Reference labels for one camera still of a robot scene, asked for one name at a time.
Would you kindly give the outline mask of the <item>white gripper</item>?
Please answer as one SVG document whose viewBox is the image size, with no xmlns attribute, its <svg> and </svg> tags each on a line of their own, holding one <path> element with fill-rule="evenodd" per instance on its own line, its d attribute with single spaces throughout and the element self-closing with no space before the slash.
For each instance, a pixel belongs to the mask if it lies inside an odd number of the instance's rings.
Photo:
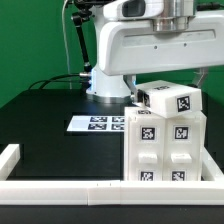
<svg viewBox="0 0 224 224">
<path fill-rule="evenodd" d="M 182 32 L 155 32 L 151 21 L 109 22 L 100 32 L 98 65 L 107 75 L 124 75 L 133 102 L 132 74 L 198 68 L 192 85 L 201 88 L 208 67 L 224 65 L 224 10 L 199 12 Z"/>
</svg>

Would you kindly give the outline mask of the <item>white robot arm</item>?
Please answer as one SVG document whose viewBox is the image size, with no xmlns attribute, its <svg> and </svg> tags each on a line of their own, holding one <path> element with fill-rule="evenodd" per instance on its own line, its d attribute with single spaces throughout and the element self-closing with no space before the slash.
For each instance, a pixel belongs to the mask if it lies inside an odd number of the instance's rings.
<svg viewBox="0 0 224 224">
<path fill-rule="evenodd" d="M 224 10 L 196 0 L 115 0 L 95 10 L 90 99 L 120 103 L 137 74 L 224 65 Z"/>
</svg>

